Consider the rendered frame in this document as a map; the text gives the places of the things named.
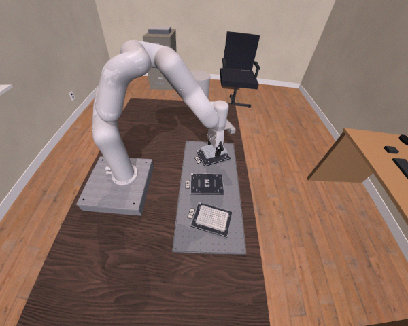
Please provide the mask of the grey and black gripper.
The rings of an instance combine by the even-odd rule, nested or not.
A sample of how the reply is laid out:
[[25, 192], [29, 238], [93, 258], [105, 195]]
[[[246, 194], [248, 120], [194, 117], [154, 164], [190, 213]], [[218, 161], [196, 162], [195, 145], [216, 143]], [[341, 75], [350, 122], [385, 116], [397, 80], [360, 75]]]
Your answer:
[[[221, 151], [224, 150], [223, 148], [223, 142], [224, 142], [224, 130], [222, 131], [215, 131], [209, 128], [208, 134], [207, 134], [208, 140], [208, 145], [213, 145], [213, 147], [216, 148], [216, 153], [215, 156], [219, 156], [221, 154]], [[220, 147], [218, 149], [218, 147]]]

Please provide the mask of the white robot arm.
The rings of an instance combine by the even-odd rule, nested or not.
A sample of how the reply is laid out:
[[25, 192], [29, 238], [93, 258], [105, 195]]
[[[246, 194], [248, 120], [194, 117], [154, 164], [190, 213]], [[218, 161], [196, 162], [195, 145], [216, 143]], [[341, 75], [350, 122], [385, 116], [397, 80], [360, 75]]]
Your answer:
[[209, 101], [185, 62], [172, 48], [144, 41], [126, 41], [120, 54], [107, 61], [102, 69], [92, 115], [93, 140], [108, 164], [106, 174], [111, 174], [117, 185], [128, 185], [138, 176], [121, 139], [117, 119], [122, 114], [129, 83], [144, 76], [150, 67], [160, 70], [204, 127], [215, 131], [227, 129], [230, 134], [236, 130], [227, 120], [228, 103]]

